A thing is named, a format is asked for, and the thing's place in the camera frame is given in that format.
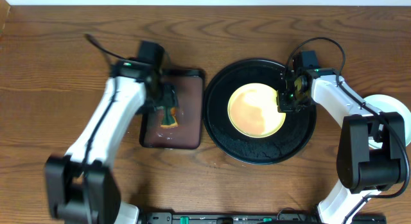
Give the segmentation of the green orange sponge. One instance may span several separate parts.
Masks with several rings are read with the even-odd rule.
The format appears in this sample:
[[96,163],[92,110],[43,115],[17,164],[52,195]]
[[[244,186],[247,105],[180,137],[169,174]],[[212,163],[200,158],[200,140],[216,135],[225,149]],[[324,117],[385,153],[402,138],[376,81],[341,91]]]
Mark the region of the green orange sponge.
[[174,128],[179,124],[176,117],[176,107],[164,107],[161,128]]

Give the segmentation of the yellow plate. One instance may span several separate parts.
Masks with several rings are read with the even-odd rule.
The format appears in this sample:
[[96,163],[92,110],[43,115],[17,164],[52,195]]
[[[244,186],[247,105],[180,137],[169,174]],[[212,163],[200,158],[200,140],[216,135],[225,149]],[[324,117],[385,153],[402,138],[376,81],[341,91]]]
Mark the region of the yellow plate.
[[237,88],[227,105],[233,127],[251,138],[275,134],[283,126],[286,114],[278,111],[278,92],[262,83],[248,83]]

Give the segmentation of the light blue plate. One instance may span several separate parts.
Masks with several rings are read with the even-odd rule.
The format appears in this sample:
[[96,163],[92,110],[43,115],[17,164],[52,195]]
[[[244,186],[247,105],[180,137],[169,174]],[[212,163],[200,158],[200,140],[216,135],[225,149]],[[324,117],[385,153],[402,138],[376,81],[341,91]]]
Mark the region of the light blue plate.
[[400,100],[383,94],[367,96],[365,101],[383,112],[398,112],[405,122],[405,146],[410,144],[410,110]]

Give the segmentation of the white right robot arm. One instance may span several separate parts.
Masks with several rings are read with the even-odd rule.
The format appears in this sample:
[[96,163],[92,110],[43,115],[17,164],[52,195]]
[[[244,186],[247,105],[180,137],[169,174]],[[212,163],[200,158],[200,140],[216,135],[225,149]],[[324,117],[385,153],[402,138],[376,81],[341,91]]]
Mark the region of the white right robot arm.
[[361,98],[335,69],[284,71],[280,112],[320,105],[341,127],[337,153],[338,182],[317,205],[322,223],[351,223],[371,199],[402,195],[410,182],[405,122]]

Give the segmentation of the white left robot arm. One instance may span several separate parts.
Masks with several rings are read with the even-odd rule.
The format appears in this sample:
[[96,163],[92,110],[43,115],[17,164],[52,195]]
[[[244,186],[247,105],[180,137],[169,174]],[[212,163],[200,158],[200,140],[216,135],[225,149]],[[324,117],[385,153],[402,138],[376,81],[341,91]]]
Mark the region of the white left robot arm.
[[137,223],[139,209],[122,201],[112,168],[124,134],[138,113],[177,104],[161,81],[162,65],[120,60],[79,138],[45,164],[49,213],[66,223]]

